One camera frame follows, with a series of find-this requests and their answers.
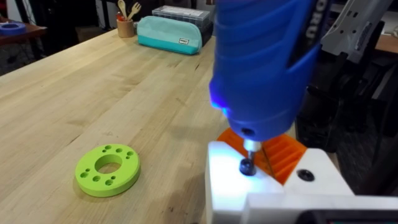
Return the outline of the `white orange left gripper right finger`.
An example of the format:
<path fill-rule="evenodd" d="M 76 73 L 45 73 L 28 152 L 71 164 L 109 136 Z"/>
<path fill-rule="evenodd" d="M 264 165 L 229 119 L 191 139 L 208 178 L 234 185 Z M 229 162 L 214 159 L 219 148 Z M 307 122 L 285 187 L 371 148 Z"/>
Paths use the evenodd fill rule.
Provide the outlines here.
<path fill-rule="evenodd" d="M 286 134 L 265 141 L 262 146 L 270 175 L 286 192 L 311 195 L 354 194 L 323 150 L 307 148 Z"/>

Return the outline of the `white orange left gripper left finger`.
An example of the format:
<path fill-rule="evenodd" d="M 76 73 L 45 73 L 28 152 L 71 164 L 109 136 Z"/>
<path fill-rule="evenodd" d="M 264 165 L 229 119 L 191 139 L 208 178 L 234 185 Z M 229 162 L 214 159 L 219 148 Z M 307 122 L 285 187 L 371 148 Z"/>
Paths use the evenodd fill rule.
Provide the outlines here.
<path fill-rule="evenodd" d="M 247 195 L 284 192 L 282 184 L 273 177 L 263 149 L 255 153 L 254 176 L 240 172 L 241 160 L 247 154 L 243 139 L 231 128 L 209 143 L 205 171 L 207 223 L 239 223 Z"/>

